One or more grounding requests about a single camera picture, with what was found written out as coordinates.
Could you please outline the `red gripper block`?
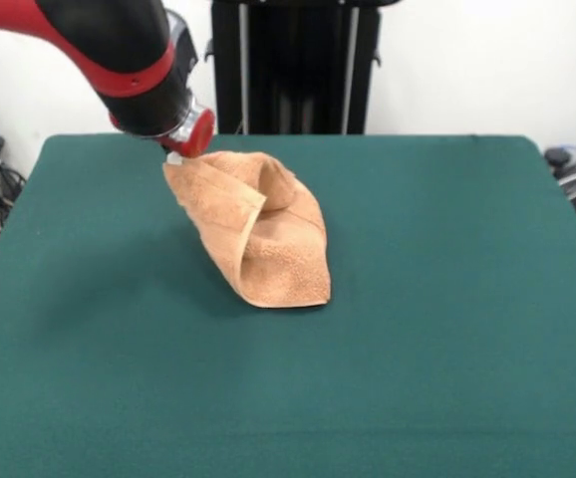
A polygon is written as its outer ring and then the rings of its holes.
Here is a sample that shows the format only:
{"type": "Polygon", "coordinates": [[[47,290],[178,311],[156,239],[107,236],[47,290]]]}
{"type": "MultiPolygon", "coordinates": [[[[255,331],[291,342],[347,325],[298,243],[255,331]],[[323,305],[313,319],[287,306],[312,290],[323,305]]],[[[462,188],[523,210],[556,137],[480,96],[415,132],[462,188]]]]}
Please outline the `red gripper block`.
{"type": "Polygon", "coordinates": [[[166,153],[197,157],[213,137],[215,116],[206,108],[177,111],[145,108],[109,113],[113,126],[126,134],[157,143],[166,153]]]}

